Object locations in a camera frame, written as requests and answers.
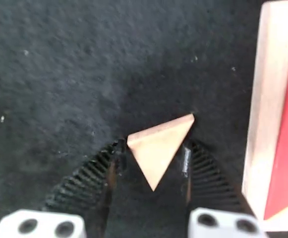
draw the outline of black carpet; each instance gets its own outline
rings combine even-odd
[[[0,0],[0,218],[113,139],[190,112],[240,183],[262,2]]]

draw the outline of wooden block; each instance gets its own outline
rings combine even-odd
[[[288,0],[263,5],[256,53],[242,192],[263,221],[288,83]]]
[[[127,144],[153,191],[193,123],[189,114],[128,136]]]

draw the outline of black fabric surface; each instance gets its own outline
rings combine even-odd
[[[0,218],[113,139],[189,112],[241,182],[261,4],[0,0]]]

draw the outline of wooden triangle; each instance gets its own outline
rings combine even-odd
[[[193,114],[188,114],[128,136],[127,145],[153,191],[193,122]]]

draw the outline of screw hole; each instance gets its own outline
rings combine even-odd
[[[20,224],[18,231],[21,234],[31,233],[37,226],[38,221],[36,219],[28,219]]]
[[[198,217],[198,222],[208,227],[215,227],[218,225],[217,220],[209,214],[200,215]]]
[[[238,220],[236,222],[236,226],[237,226],[237,228],[240,231],[247,232],[247,233],[252,233],[252,234],[253,233],[257,233],[256,226],[252,222],[250,222],[248,220],[244,220],[244,219]]]
[[[56,236],[59,238],[66,238],[72,235],[74,225],[72,222],[62,222],[56,228]]]

